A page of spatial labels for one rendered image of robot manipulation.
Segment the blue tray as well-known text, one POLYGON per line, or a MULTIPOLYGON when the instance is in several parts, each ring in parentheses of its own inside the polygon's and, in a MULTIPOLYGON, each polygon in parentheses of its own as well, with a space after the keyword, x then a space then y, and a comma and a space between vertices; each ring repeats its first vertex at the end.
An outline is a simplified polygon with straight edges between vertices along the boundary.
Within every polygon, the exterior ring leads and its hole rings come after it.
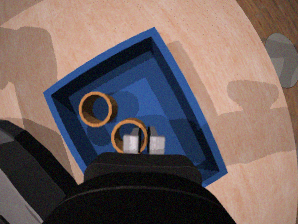
POLYGON ((43 92, 55 123, 84 174, 103 152, 118 152, 114 127, 138 118, 164 135, 164 154, 188 157, 207 187, 228 173, 205 116, 174 57, 155 27, 92 58, 43 92), (90 92, 112 96, 118 105, 113 121, 91 127, 79 104, 90 92))

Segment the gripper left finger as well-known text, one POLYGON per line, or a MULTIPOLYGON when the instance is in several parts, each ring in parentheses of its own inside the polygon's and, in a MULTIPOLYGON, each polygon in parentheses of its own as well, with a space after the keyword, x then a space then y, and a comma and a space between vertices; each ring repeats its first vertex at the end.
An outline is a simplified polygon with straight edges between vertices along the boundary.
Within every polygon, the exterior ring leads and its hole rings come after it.
POLYGON ((135 126, 131 134, 123 136, 123 153, 138 154, 141 150, 141 128, 135 126))

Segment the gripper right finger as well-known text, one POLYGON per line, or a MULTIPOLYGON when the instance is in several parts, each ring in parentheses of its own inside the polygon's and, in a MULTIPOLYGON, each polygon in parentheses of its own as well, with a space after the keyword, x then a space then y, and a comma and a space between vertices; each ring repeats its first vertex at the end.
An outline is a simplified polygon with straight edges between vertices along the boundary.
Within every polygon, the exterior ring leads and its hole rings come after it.
POLYGON ((149 154, 164 154, 165 151, 165 137, 158 135, 154 126, 148 126, 147 130, 147 153, 149 154))

